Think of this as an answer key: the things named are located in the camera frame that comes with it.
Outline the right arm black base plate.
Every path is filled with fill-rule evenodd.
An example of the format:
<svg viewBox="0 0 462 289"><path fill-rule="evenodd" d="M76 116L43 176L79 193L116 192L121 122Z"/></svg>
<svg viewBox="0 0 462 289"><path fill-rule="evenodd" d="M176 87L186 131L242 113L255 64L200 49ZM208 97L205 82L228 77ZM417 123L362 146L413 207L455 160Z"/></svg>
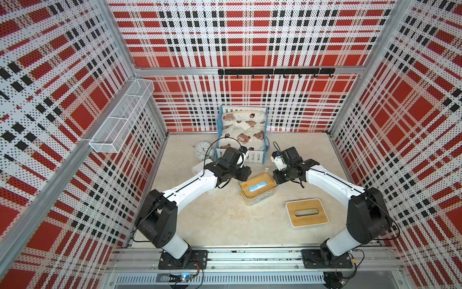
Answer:
<svg viewBox="0 0 462 289"><path fill-rule="evenodd" d="M303 249L302 261L306 269L352 269L354 267L348 253L334 256L321 249Z"/></svg>

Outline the clear plastic tissue box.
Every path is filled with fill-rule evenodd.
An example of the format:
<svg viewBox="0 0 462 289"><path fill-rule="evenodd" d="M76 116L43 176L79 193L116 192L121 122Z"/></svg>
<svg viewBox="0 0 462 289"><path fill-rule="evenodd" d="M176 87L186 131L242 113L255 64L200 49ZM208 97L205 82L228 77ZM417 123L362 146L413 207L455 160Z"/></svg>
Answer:
<svg viewBox="0 0 462 289"><path fill-rule="evenodd" d="M259 173L245 182L240 182L239 186L244 203L247 206L253 206L273 196L277 183L268 173Z"/></svg>

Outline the bamboo slotted lid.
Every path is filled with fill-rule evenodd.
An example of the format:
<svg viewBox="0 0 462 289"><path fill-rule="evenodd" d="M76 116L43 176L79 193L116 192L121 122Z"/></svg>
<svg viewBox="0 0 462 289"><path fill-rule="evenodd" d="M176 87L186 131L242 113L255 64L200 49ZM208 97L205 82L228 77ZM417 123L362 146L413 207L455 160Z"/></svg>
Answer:
<svg viewBox="0 0 462 289"><path fill-rule="evenodd" d="M275 180L268 173L261 173L240 184L241 194L249 199L260 196L276 186Z"/></svg>

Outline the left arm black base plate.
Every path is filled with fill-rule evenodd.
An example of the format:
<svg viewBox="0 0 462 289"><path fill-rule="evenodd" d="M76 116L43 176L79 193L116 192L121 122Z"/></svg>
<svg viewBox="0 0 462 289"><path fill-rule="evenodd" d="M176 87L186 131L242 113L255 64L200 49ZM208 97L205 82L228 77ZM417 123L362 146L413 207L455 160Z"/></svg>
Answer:
<svg viewBox="0 0 462 289"><path fill-rule="evenodd" d="M189 249L180 258L175 259L171 254L163 251L158 263L159 270L200 270L206 269L208 262L208 251L207 250L196 250Z"/></svg>

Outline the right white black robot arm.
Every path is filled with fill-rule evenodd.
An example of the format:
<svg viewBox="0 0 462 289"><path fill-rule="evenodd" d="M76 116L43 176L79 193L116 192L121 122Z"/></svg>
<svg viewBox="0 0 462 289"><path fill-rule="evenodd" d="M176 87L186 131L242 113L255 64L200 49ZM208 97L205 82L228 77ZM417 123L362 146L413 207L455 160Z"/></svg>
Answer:
<svg viewBox="0 0 462 289"><path fill-rule="evenodd" d="M332 263L391 229L393 219L381 191L354 185L313 159L303 160L294 147L282 151L276 142L273 144L276 150L271 161L277 167L273 172L277 184L309 183L334 197L347 210L345 229L320 245L323 262Z"/></svg>

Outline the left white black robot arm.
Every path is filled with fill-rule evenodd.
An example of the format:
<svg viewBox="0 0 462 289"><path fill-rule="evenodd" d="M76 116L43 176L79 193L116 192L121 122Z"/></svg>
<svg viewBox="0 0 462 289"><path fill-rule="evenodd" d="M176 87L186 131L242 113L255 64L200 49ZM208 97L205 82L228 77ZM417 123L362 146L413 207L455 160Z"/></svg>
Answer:
<svg viewBox="0 0 462 289"><path fill-rule="evenodd" d="M191 179L169 190L149 192L135 223L135 231L143 234L154 247L181 259L190 245L176 232L179 213L199 196L223 188L231 179L248 180L251 168L244 165L248 155L245 146L227 148L222 157L204 164Z"/></svg>

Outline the blue soft tissue pack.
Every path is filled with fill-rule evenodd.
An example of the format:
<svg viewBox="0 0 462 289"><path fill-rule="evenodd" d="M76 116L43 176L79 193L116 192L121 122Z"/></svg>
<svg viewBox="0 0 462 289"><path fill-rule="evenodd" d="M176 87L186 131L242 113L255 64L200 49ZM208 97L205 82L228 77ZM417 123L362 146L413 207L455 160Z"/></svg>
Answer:
<svg viewBox="0 0 462 289"><path fill-rule="evenodd" d="M267 182L261 182L259 184L253 185L249 188L249 192L253 193L255 191L265 188L267 185Z"/></svg>

